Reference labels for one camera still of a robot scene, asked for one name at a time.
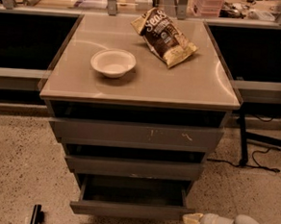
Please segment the grey bottom drawer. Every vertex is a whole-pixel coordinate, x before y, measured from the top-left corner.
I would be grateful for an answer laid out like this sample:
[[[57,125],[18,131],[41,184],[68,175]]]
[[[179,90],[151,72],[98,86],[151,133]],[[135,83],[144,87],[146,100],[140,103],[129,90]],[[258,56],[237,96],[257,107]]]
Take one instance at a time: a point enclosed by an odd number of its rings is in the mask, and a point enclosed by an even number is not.
[[[180,221],[194,212],[186,205],[192,181],[85,175],[80,187],[75,213]]]

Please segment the grey drawer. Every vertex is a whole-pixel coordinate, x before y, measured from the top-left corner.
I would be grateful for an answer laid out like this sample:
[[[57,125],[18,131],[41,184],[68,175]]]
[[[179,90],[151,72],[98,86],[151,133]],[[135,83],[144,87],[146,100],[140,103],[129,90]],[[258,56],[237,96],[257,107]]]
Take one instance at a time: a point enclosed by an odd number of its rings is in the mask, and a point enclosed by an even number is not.
[[[222,111],[172,110],[52,101],[50,124],[62,143],[211,152],[223,136]]]
[[[85,175],[80,187],[75,213],[180,221],[194,212],[186,205],[192,181]]]
[[[202,153],[98,145],[68,145],[65,155],[75,173],[179,181],[197,180],[202,159]]]

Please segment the grey middle drawer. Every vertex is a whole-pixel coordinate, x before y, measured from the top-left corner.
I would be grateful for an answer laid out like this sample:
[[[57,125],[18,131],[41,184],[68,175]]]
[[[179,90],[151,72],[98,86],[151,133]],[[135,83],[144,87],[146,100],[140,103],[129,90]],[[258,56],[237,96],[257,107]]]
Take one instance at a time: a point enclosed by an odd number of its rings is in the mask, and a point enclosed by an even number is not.
[[[202,159],[202,153],[98,145],[68,145],[65,155],[75,173],[179,181],[197,180]]]

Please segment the grey drawer cabinet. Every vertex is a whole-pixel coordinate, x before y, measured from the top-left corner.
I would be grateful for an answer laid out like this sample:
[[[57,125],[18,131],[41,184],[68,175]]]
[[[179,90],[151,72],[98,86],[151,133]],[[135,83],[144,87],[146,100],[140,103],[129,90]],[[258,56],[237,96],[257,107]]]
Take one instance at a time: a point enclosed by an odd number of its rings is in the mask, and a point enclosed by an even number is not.
[[[83,15],[40,90],[47,108],[55,100],[154,109],[222,111],[227,114],[226,122],[241,101],[223,69],[205,24],[199,21],[177,24],[183,34],[199,46],[199,50],[186,61],[170,68],[150,52],[131,22],[129,15]],[[117,79],[102,75],[90,63],[95,53],[105,49],[128,51],[136,58],[135,67]],[[79,186],[85,175],[111,176],[70,171]]]

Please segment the grey top drawer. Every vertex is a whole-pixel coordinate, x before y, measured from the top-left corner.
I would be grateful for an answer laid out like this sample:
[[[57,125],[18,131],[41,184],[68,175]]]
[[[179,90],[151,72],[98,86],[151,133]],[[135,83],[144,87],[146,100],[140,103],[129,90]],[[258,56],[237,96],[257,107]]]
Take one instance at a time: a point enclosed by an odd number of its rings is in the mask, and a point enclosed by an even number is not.
[[[223,136],[222,111],[172,110],[52,101],[50,124],[62,143],[211,152]]]

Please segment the black table leg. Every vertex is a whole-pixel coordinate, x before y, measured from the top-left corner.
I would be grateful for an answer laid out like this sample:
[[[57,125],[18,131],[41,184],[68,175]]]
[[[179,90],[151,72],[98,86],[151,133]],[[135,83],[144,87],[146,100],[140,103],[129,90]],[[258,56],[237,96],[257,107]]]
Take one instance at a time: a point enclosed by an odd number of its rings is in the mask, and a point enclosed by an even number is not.
[[[240,160],[240,167],[244,167],[245,165],[247,165],[248,163],[248,155],[247,155],[247,141],[246,141],[246,137],[247,137],[247,132],[246,132],[246,128],[245,128],[245,115],[243,110],[239,110],[239,125],[240,125],[240,140],[241,140],[241,160]]]

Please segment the black object on floor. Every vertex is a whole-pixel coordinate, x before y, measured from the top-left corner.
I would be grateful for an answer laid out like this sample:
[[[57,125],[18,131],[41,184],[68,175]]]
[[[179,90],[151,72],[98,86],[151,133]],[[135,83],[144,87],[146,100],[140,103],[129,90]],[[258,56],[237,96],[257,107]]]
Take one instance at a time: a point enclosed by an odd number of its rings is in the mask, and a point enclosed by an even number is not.
[[[41,224],[42,222],[44,222],[44,211],[42,210],[42,206],[40,204],[35,204],[30,224]]]

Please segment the white paper bowl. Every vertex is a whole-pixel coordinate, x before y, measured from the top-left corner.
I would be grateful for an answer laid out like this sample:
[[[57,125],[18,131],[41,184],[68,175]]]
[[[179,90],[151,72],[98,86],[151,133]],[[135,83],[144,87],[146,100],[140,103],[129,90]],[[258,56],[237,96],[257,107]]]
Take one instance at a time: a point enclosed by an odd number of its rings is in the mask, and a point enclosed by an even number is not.
[[[105,49],[95,53],[90,66],[108,78],[120,78],[136,65],[136,58],[125,50]]]

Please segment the brown chip bag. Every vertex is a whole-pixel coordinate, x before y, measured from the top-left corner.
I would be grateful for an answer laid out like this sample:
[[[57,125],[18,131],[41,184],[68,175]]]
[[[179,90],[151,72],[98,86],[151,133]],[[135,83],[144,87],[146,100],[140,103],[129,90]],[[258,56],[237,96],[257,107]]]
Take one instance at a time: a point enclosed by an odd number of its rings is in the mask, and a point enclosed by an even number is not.
[[[169,68],[185,61],[198,50],[170,17],[156,7],[133,20],[131,25],[144,38],[150,51]]]

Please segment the pink plastic container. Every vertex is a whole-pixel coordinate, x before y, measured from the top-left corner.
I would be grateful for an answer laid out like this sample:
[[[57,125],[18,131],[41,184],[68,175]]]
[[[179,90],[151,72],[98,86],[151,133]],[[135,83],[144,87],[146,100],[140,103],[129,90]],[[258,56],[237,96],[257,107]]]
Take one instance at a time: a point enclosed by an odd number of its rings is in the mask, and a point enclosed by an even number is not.
[[[224,0],[193,0],[192,12],[194,15],[202,17],[218,17],[222,9]]]

